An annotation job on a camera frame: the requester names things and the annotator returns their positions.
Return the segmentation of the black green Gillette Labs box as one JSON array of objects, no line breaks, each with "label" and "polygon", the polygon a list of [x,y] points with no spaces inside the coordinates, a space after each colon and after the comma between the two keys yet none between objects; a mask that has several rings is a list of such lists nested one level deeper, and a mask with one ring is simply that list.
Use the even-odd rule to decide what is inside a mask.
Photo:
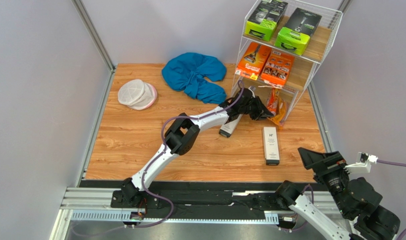
[{"label": "black green Gillette Labs box", "polygon": [[321,19],[320,14],[296,8],[278,32],[275,47],[301,56],[308,47]]}]

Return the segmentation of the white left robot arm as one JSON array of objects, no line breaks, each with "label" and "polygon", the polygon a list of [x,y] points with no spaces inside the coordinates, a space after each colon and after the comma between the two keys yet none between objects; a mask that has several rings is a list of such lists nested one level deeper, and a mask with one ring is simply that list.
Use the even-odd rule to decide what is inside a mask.
[{"label": "white left robot arm", "polygon": [[118,196],[117,200],[137,206],[143,193],[149,192],[154,179],[170,162],[188,153],[201,132],[232,122],[240,115],[249,115],[255,121],[274,116],[252,90],[243,87],[213,110],[199,115],[182,113],[167,120],[162,126],[159,150],[141,170],[123,181],[120,188],[122,196]]}]

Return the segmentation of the orange razor bag vertical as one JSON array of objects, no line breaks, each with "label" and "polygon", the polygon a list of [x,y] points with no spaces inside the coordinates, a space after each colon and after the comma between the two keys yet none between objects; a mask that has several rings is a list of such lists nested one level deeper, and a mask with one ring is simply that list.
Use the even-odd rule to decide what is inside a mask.
[{"label": "orange razor bag vertical", "polygon": [[288,107],[289,103],[287,101],[284,101],[282,98],[279,98],[276,115],[274,117],[268,118],[268,120],[278,126],[280,130],[282,130],[284,127]]}]

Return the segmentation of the orange razor bag horizontal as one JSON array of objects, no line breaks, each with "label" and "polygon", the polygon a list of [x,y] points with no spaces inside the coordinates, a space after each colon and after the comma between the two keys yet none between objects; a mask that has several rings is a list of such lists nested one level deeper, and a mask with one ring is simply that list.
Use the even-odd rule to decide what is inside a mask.
[{"label": "orange razor bag horizontal", "polygon": [[270,98],[267,102],[267,109],[275,116],[278,110],[280,89],[272,88]]}]

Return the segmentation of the orange Gillette Fusion5 box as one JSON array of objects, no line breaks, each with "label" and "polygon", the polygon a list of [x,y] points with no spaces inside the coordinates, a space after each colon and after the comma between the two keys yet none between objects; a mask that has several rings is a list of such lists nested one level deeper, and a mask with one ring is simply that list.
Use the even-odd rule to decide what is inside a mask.
[{"label": "orange Gillette Fusion5 box", "polygon": [[242,57],[239,58],[235,74],[256,81],[261,74],[272,48],[256,42],[250,42]]}]

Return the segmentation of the orange razor box back side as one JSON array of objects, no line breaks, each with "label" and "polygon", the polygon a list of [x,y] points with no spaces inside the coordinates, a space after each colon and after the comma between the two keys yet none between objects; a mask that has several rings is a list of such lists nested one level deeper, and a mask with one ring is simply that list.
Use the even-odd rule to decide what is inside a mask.
[{"label": "orange razor box back side", "polygon": [[272,50],[260,74],[260,80],[274,88],[282,89],[288,81],[294,61],[293,55]]}]

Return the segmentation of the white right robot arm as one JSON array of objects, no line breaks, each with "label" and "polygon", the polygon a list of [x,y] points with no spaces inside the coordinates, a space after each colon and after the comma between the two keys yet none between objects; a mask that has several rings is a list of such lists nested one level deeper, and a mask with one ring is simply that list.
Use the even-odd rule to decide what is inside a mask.
[{"label": "white right robot arm", "polygon": [[327,187],[341,216],[355,221],[356,232],[335,224],[298,190],[291,181],[284,181],[274,193],[274,202],[282,209],[292,210],[303,217],[328,240],[395,240],[401,221],[397,215],[381,206],[382,195],[364,177],[350,179],[350,174],[371,171],[378,157],[365,152],[358,162],[347,164],[339,151],[316,152],[298,148],[304,168],[314,172],[314,180]]}]

